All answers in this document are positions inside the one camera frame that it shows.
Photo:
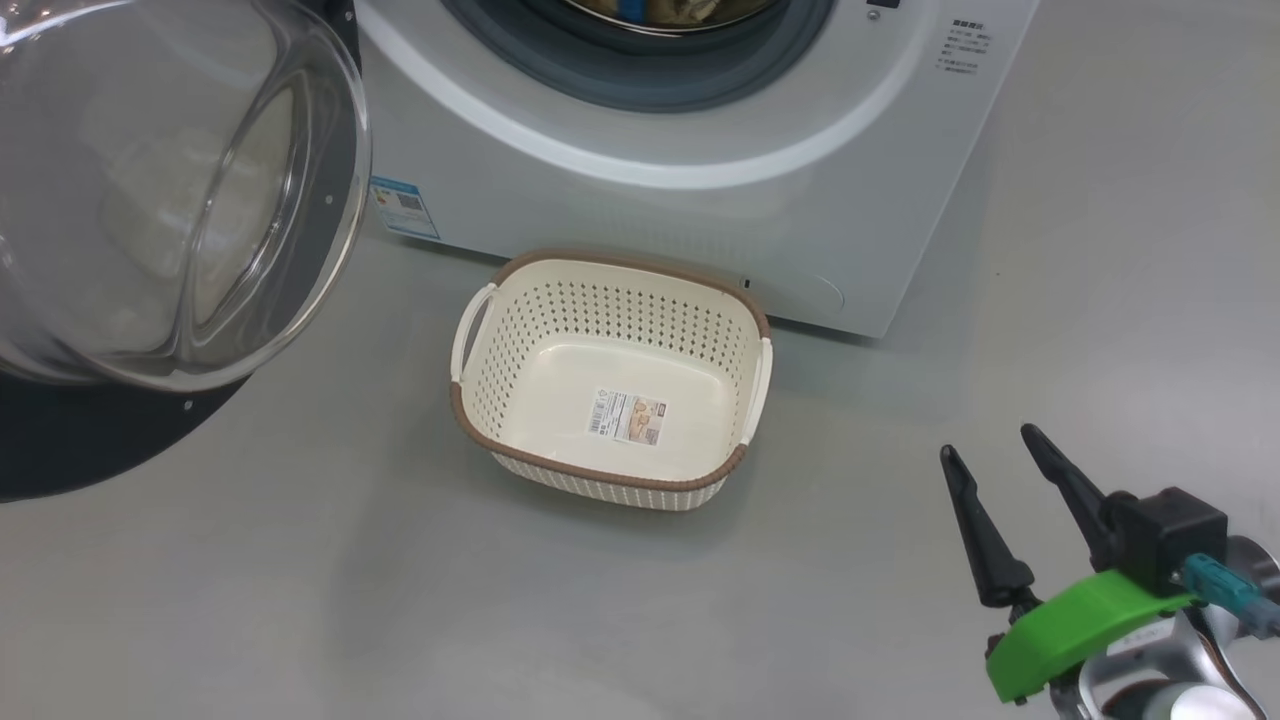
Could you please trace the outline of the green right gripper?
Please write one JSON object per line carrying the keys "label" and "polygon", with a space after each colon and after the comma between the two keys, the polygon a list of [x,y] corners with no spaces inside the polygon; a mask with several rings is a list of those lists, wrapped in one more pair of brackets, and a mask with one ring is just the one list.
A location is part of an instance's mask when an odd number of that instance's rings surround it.
{"label": "green right gripper", "polygon": [[1009,548],[956,448],[942,446],[940,464],[979,602],[1009,611],[1011,625],[991,639],[986,659],[998,700],[1019,705],[1044,692],[1055,706],[1256,705],[1228,648],[1249,635],[1277,637],[1277,560],[1233,536],[1225,564],[1194,562],[1193,594],[1151,594],[1120,571],[1105,571],[1114,537],[1103,493],[1038,425],[1023,424],[1020,437],[1102,573],[1041,605],[1034,573]]}

